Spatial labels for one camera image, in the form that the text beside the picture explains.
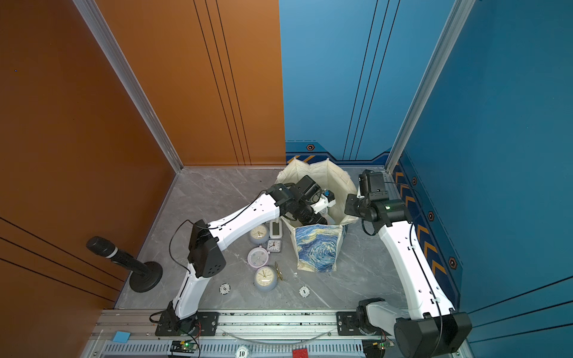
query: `gray marble floor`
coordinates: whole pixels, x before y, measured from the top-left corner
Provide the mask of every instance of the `gray marble floor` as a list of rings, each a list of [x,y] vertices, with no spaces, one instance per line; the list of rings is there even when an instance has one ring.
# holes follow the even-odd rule
[[[358,174],[363,168],[346,170],[358,185]],[[262,189],[270,187],[279,172],[280,169],[185,168],[138,256],[142,261],[160,263],[163,278],[146,293],[135,293],[126,285],[116,308],[167,307],[185,276],[185,270],[171,260],[167,251],[174,230],[185,219],[209,222],[238,210]],[[271,292],[258,291],[253,285],[254,269],[246,263],[246,255],[254,245],[246,237],[240,238],[223,252],[227,265],[209,282],[199,308],[355,308],[358,301],[371,297],[382,297],[393,306],[406,307],[402,284],[389,252],[378,237],[362,232],[360,222],[349,225],[337,259],[338,270],[332,273],[297,270],[289,233],[284,229],[282,252],[270,255],[271,263],[278,262],[284,281],[279,281]],[[191,224],[183,225],[171,247],[174,258],[183,264],[189,253],[190,233]],[[231,286],[231,292],[224,296],[219,293],[222,283]],[[311,290],[306,298],[299,295],[302,286]]]

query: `vent grille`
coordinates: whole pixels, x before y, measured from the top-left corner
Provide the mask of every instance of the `vent grille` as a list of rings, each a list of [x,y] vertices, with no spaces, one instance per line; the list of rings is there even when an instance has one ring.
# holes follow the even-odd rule
[[[169,352],[170,343],[108,343],[104,352],[117,353],[165,353]]]
[[[170,342],[161,341],[158,343],[149,342],[147,340],[134,341],[133,343],[114,343],[108,341],[104,347],[104,354],[110,356],[157,356],[170,354]],[[234,357],[235,352],[242,344],[228,343],[228,341],[211,341],[212,343],[201,344],[201,357]],[[333,342],[315,342],[304,345],[296,344],[279,344],[279,345],[265,345],[265,344],[245,344],[251,351],[254,357],[284,357],[292,356],[294,349],[308,350],[310,356],[356,356],[363,355],[362,344],[358,340],[342,340]],[[185,356],[197,356],[198,352],[194,354],[185,354]]]

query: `black round base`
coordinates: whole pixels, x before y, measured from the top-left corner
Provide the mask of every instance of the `black round base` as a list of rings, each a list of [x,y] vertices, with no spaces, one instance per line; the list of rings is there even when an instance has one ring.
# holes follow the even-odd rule
[[[150,274],[141,276],[133,272],[129,278],[129,286],[138,293],[147,292],[154,288],[161,280],[161,276],[163,276],[163,268],[157,262],[149,261],[145,265],[151,271]]]

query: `black cable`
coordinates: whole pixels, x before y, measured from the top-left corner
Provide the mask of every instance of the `black cable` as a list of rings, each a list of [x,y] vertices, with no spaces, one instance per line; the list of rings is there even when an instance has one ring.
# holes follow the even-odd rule
[[[175,232],[173,233],[173,236],[171,236],[171,239],[169,240],[168,250],[169,250],[169,257],[171,257],[171,259],[173,260],[173,262],[175,262],[177,265],[181,266],[182,268],[186,269],[187,272],[189,272],[189,275],[191,275],[191,271],[187,268],[187,266],[183,266],[183,264],[181,264],[179,261],[177,261],[177,260],[173,257],[173,255],[171,254],[171,242],[173,241],[173,238],[175,237],[175,234],[177,233],[177,231],[179,231],[179,229],[181,229],[181,227],[183,226],[183,224],[185,224],[185,223],[188,222],[188,221],[189,221],[192,225],[195,225],[195,224],[193,224],[193,222],[192,222],[191,220],[185,219],[185,221],[183,221],[183,222],[177,227],[177,229],[176,229]]]
[[[199,326],[194,326],[193,328],[197,327],[199,329],[199,333],[201,333],[201,329],[199,328]],[[193,331],[193,328],[191,329],[191,331],[189,332],[184,332],[182,330],[180,330],[181,332],[185,333],[186,335],[188,335],[189,337],[191,337],[193,339],[193,342],[195,342],[195,344],[197,345],[197,349],[199,350],[199,355],[197,356],[197,358],[201,358],[201,346],[199,345],[199,343],[197,342],[197,340],[195,339],[195,337],[193,337],[191,335],[191,332]]]
[[[149,322],[151,322],[151,323],[159,323],[159,321],[153,320],[151,317],[157,316],[158,314],[162,314],[163,312],[166,312],[166,311],[167,311],[167,310],[164,309],[163,311],[159,311],[159,312],[152,313],[152,314],[149,316]]]
[[[320,201],[320,197],[324,194],[325,191],[326,191],[326,189],[321,189],[321,190],[319,190],[317,193],[315,193],[315,194],[312,196],[312,198],[314,198],[316,195],[318,195],[319,198],[316,199],[315,202],[309,202],[309,203],[311,203],[311,205],[314,205],[314,204],[318,203],[318,202]]]
[[[368,236],[375,236],[376,232],[374,232],[373,234],[370,234],[368,231],[366,231],[366,228],[364,226],[364,219],[362,219],[362,230],[364,231],[364,233]]]
[[[197,227],[200,228],[200,229],[208,229],[208,230],[220,229],[220,228],[222,228],[223,226],[225,226],[225,225],[227,225],[228,223],[230,223],[231,221],[233,221],[233,220],[235,220],[236,218],[238,218],[238,216],[241,215],[245,210],[247,210],[255,201],[257,201],[257,199],[258,199],[258,198],[261,196],[261,194],[264,193],[264,192],[266,192],[266,189],[261,190],[261,191],[257,194],[257,197],[256,197],[251,203],[249,203],[247,206],[245,206],[245,207],[243,208],[243,210],[241,210],[240,213],[238,213],[237,215],[235,215],[234,218],[232,218],[231,220],[229,220],[229,221],[227,221],[227,222],[225,222],[225,223],[223,223],[223,224],[221,224],[221,225],[219,225],[219,226],[214,226],[214,227],[202,227],[202,226],[198,226],[198,225],[196,225],[196,224],[193,224],[193,225],[197,226]]]
[[[412,224],[410,225],[410,247],[412,247],[412,229],[414,228],[414,221],[412,220]],[[438,340],[435,343],[435,347],[434,350],[431,352],[431,354],[428,357],[432,357],[434,356],[434,352],[436,349],[438,349],[439,346],[439,341],[442,339],[442,328],[444,327],[444,318],[442,317],[442,310],[439,308],[439,302],[438,299],[435,296],[434,293],[434,289],[432,288],[432,286],[430,285],[430,281],[428,280],[428,277],[426,276],[426,273],[424,272],[424,269],[422,267],[422,264],[420,263],[420,260],[418,259],[418,255],[416,254],[416,250],[412,249],[412,252],[414,253],[414,256],[416,257],[416,261],[418,261],[418,265],[420,266],[420,269],[422,270],[422,273],[424,275],[424,278],[426,279],[426,283],[428,284],[428,287],[430,288],[430,293],[432,294],[432,296],[434,296],[434,303],[436,305],[436,307],[438,308],[438,314],[439,314],[439,336],[438,336]]]

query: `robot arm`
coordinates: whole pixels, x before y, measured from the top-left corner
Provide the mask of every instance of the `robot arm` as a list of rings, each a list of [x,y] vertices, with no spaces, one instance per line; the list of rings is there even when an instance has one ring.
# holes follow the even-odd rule
[[[322,191],[308,175],[291,185],[275,184],[250,205],[210,222],[203,220],[193,226],[189,240],[189,256],[183,284],[167,308],[171,320],[192,316],[211,277],[225,267],[222,251],[257,225],[290,213],[304,225],[324,224],[319,212],[336,203],[334,195]]]
[[[359,176],[359,195],[349,195],[345,213],[372,222],[388,248],[406,293],[408,311],[381,298],[364,300],[356,309],[361,330],[377,328],[395,336],[404,357],[433,357],[455,352],[472,329],[467,313],[456,312],[422,253],[413,220],[401,200],[390,200],[381,172]]]

